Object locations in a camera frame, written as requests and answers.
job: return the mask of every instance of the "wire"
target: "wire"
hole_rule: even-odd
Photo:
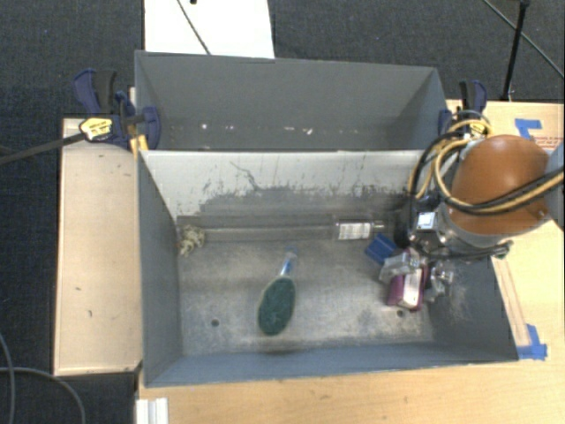
[[[450,191],[447,189],[445,183],[443,182],[443,178],[441,177],[441,164],[443,161],[443,157],[454,148],[464,147],[469,144],[471,140],[458,140],[449,143],[446,147],[444,147],[439,153],[437,158],[433,164],[433,177],[435,183],[440,188],[441,193],[446,198],[446,202],[451,205],[455,205],[454,207],[458,209],[469,209],[473,213],[477,215],[495,215],[497,213],[509,212],[511,210],[516,210],[523,206],[527,206],[528,204],[532,203],[536,199],[540,198],[544,194],[550,192],[556,186],[558,186],[563,181],[563,171],[557,172],[551,179],[544,181],[543,184],[538,185],[535,189],[529,191],[528,193],[524,193],[517,198],[513,198],[502,204],[497,204],[488,207],[479,207],[475,204],[471,204],[469,202],[461,201],[455,198]]]
[[[84,139],[85,139],[84,133],[82,132],[75,133],[70,137],[66,137],[60,140],[50,141],[49,143],[45,143],[40,146],[29,148],[24,151],[19,151],[15,154],[5,155],[3,157],[0,157],[0,166],[6,165],[7,163],[16,162],[17,160],[25,159],[27,157],[31,157],[32,155],[38,155],[43,152],[50,151],[51,149],[62,148],[64,146],[71,145],[72,143],[84,141]]]
[[[493,127],[488,122],[488,119],[486,117],[484,117],[483,115],[481,115],[480,113],[478,113],[474,110],[462,110],[462,111],[457,112],[457,114],[459,114],[459,115],[462,115],[462,114],[479,115],[485,121],[480,121],[478,119],[466,119],[464,121],[460,121],[458,123],[451,125],[448,128],[448,131],[443,136],[441,136],[439,139],[436,139],[436,141],[434,141],[432,143],[432,145],[422,155],[422,157],[420,158],[420,162],[418,162],[418,164],[416,165],[416,168],[413,170],[413,172],[412,172],[412,174],[409,178],[409,181],[408,181],[408,193],[411,193],[411,194],[415,193],[415,188],[418,185],[418,181],[419,181],[419,175],[420,175],[421,171],[423,170],[424,166],[429,162],[428,160],[426,160],[427,157],[432,152],[441,151],[441,149],[446,146],[446,141],[449,138],[459,136],[458,134],[455,133],[455,131],[457,129],[464,127],[466,125],[481,125],[482,127],[484,127],[486,129],[487,135],[493,134]],[[422,184],[420,189],[415,193],[415,197],[416,197],[417,200],[421,199],[424,196],[424,194],[426,194],[426,190],[429,187],[429,185],[432,181],[432,178],[433,178],[433,164],[430,166],[428,172],[426,173],[424,183]]]
[[[8,345],[4,341],[4,337],[0,334],[0,345],[4,351],[4,357],[6,358],[6,372],[10,377],[10,415],[8,417],[8,424],[13,424],[14,416],[16,414],[16,375],[14,374],[14,365],[11,362],[10,351],[8,350]]]
[[[488,0],[482,0],[491,10],[493,10],[502,20],[504,20],[508,25],[510,25],[513,29],[516,30],[516,25],[514,25],[501,11],[490,3]],[[547,56],[547,54],[540,48],[538,45],[530,39],[530,37],[526,33],[522,33],[522,37],[542,56],[544,60],[560,75],[562,79],[565,80],[565,75],[563,75],[563,71],[559,69],[559,66],[554,63],[554,61]]]
[[[1,374],[5,374],[8,371],[9,371],[8,367],[0,367]],[[72,396],[75,403],[77,404],[77,407],[79,408],[81,424],[87,424],[87,413],[85,412],[85,406],[82,404],[82,400],[80,400],[80,396],[77,394],[77,391],[75,391],[74,388],[65,380],[61,380],[60,378],[57,378],[54,375],[40,371],[39,369],[33,369],[31,367],[15,367],[13,369],[13,372],[15,374],[30,374],[30,375],[42,377],[51,380],[52,382],[55,382],[61,387],[63,387]]]
[[[183,4],[180,2],[180,0],[177,0],[178,3],[178,7],[180,8],[180,11],[183,12],[183,14],[185,15],[185,19],[188,22],[188,25],[191,27],[192,32],[196,35],[196,39],[198,39],[198,42],[200,43],[200,45],[202,46],[202,48],[204,49],[204,51],[206,52],[207,55],[212,55],[210,53],[210,50],[208,50],[207,45],[204,43],[204,41],[202,40],[202,38],[200,37],[198,31],[196,30],[196,27],[194,26],[194,24],[191,21],[191,18],[188,17],[188,14],[186,14],[185,8],[183,6]]]
[[[6,363],[8,367],[0,367],[0,374],[8,374],[10,377],[10,416],[8,418],[8,423],[13,424],[14,416],[16,412],[16,377],[15,374],[29,374],[38,377],[46,378],[52,382],[58,383],[60,386],[65,388],[67,392],[72,396],[77,407],[80,411],[80,422],[81,424],[87,424],[87,413],[85,412],[85,406],[80,400],[80,396],[77,391],[67,383],[65,380],[55,377],[47,372],[40,371],[39,369],[33,369],[31,367],[14,367],[11,362],[10,351],[8,350],[8,345],[4,341],[4,337],[0,333],[0,345],[2,346],[2,351],[4,352],[4,357],[6,358]]]

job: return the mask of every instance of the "black carpet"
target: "black carpet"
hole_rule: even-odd
[[[447,97],[461,79],[501,94],[512,30],[479,0],[268,0],[278,57],[437,67]],[[517,0],[490,0],[516,21]],[[86,68],[133,83],[143,40],[143,0],[0,0],[0,145],[55,139],[82,109],[70,82]],[[531,0],[525,32],[563,69],[565,0]],[[563,101],[563,81],[525,42],[515,100]],[[57,262],[58,154],[0,167],[0,332],[14,364],[49,370]],[[132,375],[72,379],[90,423],[132,420]],[[7,417],[0,379],[0,420]],[[19,375],[16,422],[79,422],[57,385]]]

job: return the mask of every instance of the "blue object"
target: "blue object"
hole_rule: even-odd
[[[444,109],[440,111],[440,116],[438,117],[438,135],[442,135],[448,131],[452,118],[453,113],[451,110]]]
[[[539,342],[538,331],[534,325],[526,323],[528,333],[530,334],[531,344],[517,347],[520,360],[542,360],[547,358],[547,344]]]
[[[365,254],[380,265],[385,263],[385,260],[397,249],[395,242],[388,237],[377,234],[371,245],[365,249]]]
[[[522,138],[527,140],[531,139],[529,129],[541,129],[541,121],[538,119],[520,119],[516,118],[514,121],[516,129],[520,132]]]
[[[72,90],[77,101],[82,103],[89,115],[98,115],[101,112],[100,103],[94,90],[94,69],[85,69],[79,72],[72,81]]]
[[[138,133],[146,135],[149,149],[156,149],[161,138],[161,121],[157,108],[147,106],[142,110],[142,114],[136,117],[135,107],[126,93],[117,91],[113,94],[111,88],[115,75],[114,72],[111,74],[101,72],[96,76],[94,69],[79,72],[72,81],[75,97],[85,107],[89,116],[104,114],[105,117],[112,120],[113,135],[104,143],[129,149],[129,141],[132,136],[127,132],[127,126],[136,124]],[[117,114],[111,108],[112,101],[115,101],[119,108]]]
[[[486,108],[486,101],[488,100],[485,85],[478,80],[471,80],[471,84],[473,85],[474,93],[471,94],[469,110],[475,110],[478,113],[482,113]]]

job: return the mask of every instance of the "bin floor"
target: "bin floor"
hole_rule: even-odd
[[[433,340],[424,306],[387,307],[387,286],[364,250],[368,241],[293,243],[298,267],[289,326],[261,333],[261,293],[282,265],[284,242],[210,243],[178,258],[185,356],[220,352],[294,352],[319,347]]]

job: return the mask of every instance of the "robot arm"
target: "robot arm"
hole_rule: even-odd
[[[404,246],[430,258],[505,254],[505,241],[550,218],[563,229],[563,145],[548,155],[531,140],[493,135],[487,122],[456,122],[424,152],[407,189]]]

